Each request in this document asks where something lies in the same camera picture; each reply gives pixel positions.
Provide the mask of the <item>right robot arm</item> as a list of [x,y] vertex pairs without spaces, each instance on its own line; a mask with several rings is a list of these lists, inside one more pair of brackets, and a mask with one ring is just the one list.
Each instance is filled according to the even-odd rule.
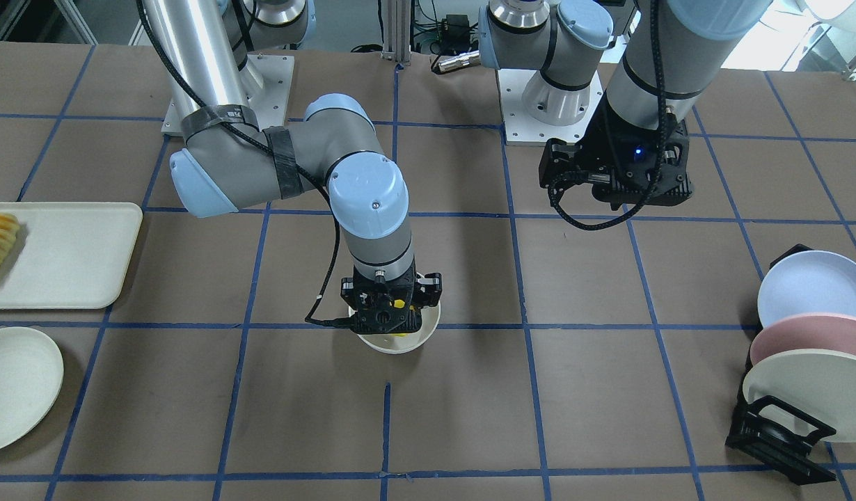
[[316,190],[335,219],[335,241],[345,241],[353,260],[341,285],[351,314],[305,320],[361,335],[421,330],[422,311],[440,302],[442,277],[418,275],[409,188],[364,108],[328,94],[299,123],[263,125],[217,2],[138,1],[136,10],[174,83],[185,146],[171,155],[170,170],[187,211],[211,218]]

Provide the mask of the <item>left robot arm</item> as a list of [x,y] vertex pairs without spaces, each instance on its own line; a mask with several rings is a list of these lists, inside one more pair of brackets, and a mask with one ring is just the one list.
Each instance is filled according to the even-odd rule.
[[[766,1],[638,1],[640,22],[580,138],[546,140],[537,169],[552,202],[574,185],[594,199],[671,207],[689,200],[686,114]],[[489,1],[479,14],[479,57],[496,70],[531,70],[525,105],[537,120],[565,126],[580,111],[556,114],[566,96],[590,92],[615,23],[594,1]]]

